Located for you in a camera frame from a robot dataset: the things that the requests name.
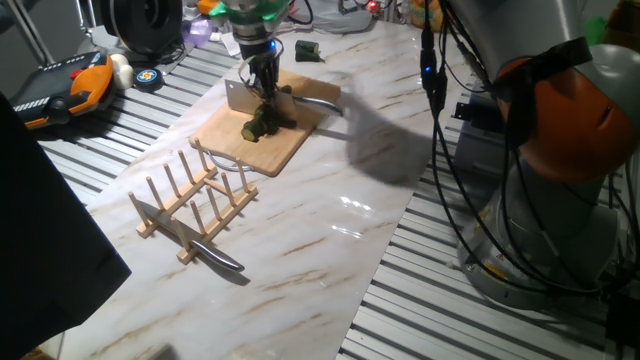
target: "black device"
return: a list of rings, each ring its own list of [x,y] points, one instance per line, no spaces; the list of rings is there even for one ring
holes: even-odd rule
[[[10,102],[29,129],[66,124],[111,103],[112,74],[107,54],[78,54],[34,71]]]
[[[180,39],[182,0],[102,0],[100,14],[107,33],[138,54],[160,57]]]
[[[164,77],[162,76],[162,72],[156,69],[140,70],[136,72],[136,76],[133,78],[133,86],[146,93],[160,90],[163,85]]]

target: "marble surface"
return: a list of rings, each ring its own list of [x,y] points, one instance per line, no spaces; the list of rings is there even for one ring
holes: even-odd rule
[[[146,176],[169,196],[165,162],[185,183],[179,149],[200,169],[188,137],[224,103],[224,84],[215,84],[89,206],[133,273],[67,331],[61,359],[145,359],[162,347],[176,359],[335,358],[428,161],[433,120],[418,75],[419,35],[378,22],[359,34],[280,36],[281,67],[340,85],[346,114],[325,119],[278,177],[247,174],[256,201],[213,240],[245,265],[242,276],[202,258],[182,265],[176,240],[162,233],[139,237],[127,197],[134,191],[155,204]],[[295,63],[298,39],[319,42],[326,63]],[[449,53],[465,79],[462,58]],[[449,86],[448,112],[460,94]],[[230,180],[240,187],[237,175]],[[194,200],[205,222],[213,218],[205,192]],[[177,217],[197,228],[189,208]]]

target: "wooden peg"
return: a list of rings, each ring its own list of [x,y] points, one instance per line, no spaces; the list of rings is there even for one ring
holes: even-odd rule
[[[216,220],[221,221],[222,216],[220,216],[220,211],[218,210],[216,199],[213,197],[213,191],[211,189],[211,185],[207,185],[207,194],[209,195],[209,200],[211,200],[211,206],[213,207],[213,212],[214,214],[216,214]]]
[[[165,210],[164,204],[162,203],[162,199],[160,198],[160,194],[158,194],[158,190],[156,189],[156,186],[153,185],[153,180],[151,180],[151,176],[147,176],[147,183],[149,184],[149,188],[153,193],[153,197],[156,198],[156,202],[158,203],[158,209],[164,211]]]
[[[191,245],[189,244],[189,241],[187,241],[187,237],[184,236],[184,232],[182,231],[182,226],[180,226],[180,221],[178,221],[175,216],[172,216],[171,223],[173,224],[173,229],[176,231],[176,235],[178,235],[178,239],[180,239],[182,247],[187,251],[191,249]]]
[[[233,199],[233,192],[231,191],[231,186],[229,186],[229,180],[227,180],[227,173],[222,173],[222,182],[224,183],[224,189],[227,193],[227,197],[229,198],[229,204],[235,207],[236,202]]]
[[[180,161],[182,161],[182,166],[184,166],[184,172],[187,173],[187,179],[191,184],[195,184],[196,181],[193,180],[193,176],[191,175],[191,170],[189,170],[189,164],[187,164],[187,159],[184,158],[184,153],[182,150],[178,150],[178,155],[180,156]]]
[[[169,164],[164,164],[164,171],[167,173],[167,177],[169,178],[169,182],[171,183],[171,188],[173,189],[173,193],[176,197],[180,197],[180,191],[178,190],[178,185],[176,185],[176,181],[173,179],[173,175],[171,174],[171,169],[169,169]]]
[[[244,170],[242,169],[242,161],[240,161],[240,158],[236,158],[236,166],[240,174],[240,181],[242,181],[242,188],[244,192],[249,193],[249,186],[247,186],[247,179],[244,177]]]
[[[200,212],[198,211],[198,207],[196,206],[196,202],[191,200],[189,201],[189,205],[191,205],[191,210],[193,210],[193,216],[196,218],[196,222],[198,223],[198,228],[200,229],[200,235],[204,235],[206,231],[204,229],[204,224],[202,223],[202,218],[200,217]]]
[[[136,199],[136,196],[133,195],[133,192],[131,191],[129,191],[129,199],[131,199],[131,202],[133,203],[133,207],[135,207],[136,211],[138,211],[138,215],[140,215],[140,218],[142,219],[142,223],[145,226],[151,225],[151,221],[149,221],[149,218],[147,218],[147,215],[145,215],[144,211],[142,211],[142,206],[140,206],[138,199]]]
[[[200,155],[200,162],[202,162],[202,168],[205,171],[209,171],[207,160],[204,158],[204,151],[202,150],[202,145],[200,145],[200,139],[195,138],[193,139],[193,141],[196,143],[196,149],[198,149],[198,155]]]

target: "metal grating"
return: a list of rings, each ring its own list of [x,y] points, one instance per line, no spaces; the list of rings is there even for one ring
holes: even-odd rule
[[[194,48],[153,94],[120,91],[105,111],[34,132],[87,205],[238,61],[221,43]]]
[[[468,103],[468,94],[459,101]],[[452,154],[462,123],[451,118],[444,131]],[[445,196],[461,203],[439,154]],[[432,166],[417,185],[336,359],[608,359],[606,305],[594,301],[574,309],[523,311],[476,291],[460,271],[458,240],[442,209]],[[497,186],[474,184],[468,190],[486,202]],[[620,174],[614,186],[617,191],[623,186]],[[603,205],[607,194],[603,188]],[[456,209],[457,222],[471,222],[470,212]]]

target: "knife blade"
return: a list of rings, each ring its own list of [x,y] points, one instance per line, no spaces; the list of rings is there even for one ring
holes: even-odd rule
[[[163,211],[159,211],[157,208],[152,205],[147,204],[144,201],[138,201],[140,203],[140,207],[144,214],[153,222],[162,226],[170,232],[174,232],[173,223],[171,222],[171,216]],[[216,264],[235,271],[242,272],[244,271],[244,266],[239,262],[232,259],[229,255],[223,253],[222,251],[216,249],[212,246],[207,246],[202,243],[202,235],[199,232],[193,230],[190,226],[187,226],[180,220],[178,220],[180,226],[182,227],[182,232],[184,236],[189,239],[189,243],[191,246],[196,248],[202,255],[204,255],[207,259],[215,262]]]
[[[296,95],[291,95],[291,98],[296,104],[306,106],[309,109],[317,111],[321,114],[329,116],[344,116],[344,112],[342,111],[342,109],[340,109],[338,105],[330,101]]]

